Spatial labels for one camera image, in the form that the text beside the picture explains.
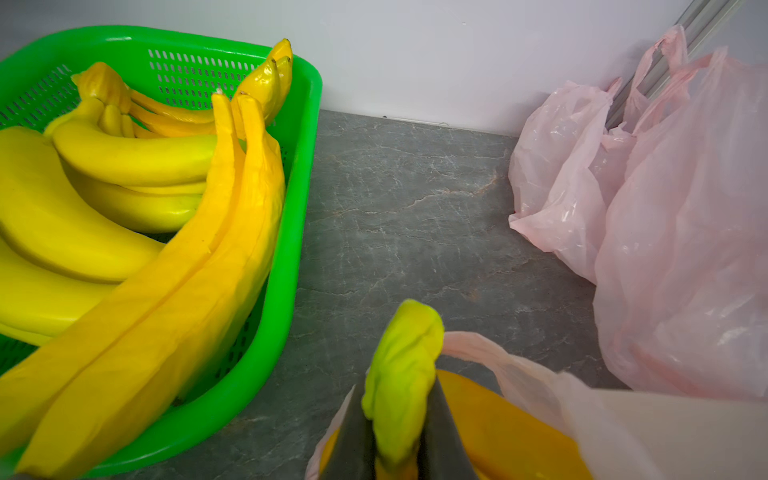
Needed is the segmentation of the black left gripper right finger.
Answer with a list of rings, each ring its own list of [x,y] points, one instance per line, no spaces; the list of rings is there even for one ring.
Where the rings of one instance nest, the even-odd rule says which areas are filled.
[[[418,478],[478,480],[438,379],[428,394],[417,456]]]

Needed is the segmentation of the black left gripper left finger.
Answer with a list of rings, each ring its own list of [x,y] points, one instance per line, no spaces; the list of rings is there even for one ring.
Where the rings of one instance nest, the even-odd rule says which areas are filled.
[[[375,438],[372,422],[362,409],[365,385],[357,383],[342,417],[336,442],[319,478],[338,480],[374,480]]]

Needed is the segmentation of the orange-yellow banana bunch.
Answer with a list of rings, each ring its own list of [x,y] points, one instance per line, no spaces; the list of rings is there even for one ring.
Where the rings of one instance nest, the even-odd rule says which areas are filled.
[[[576,442],[512,403],[507,352],[408,299],[308,479],[588,479]]]

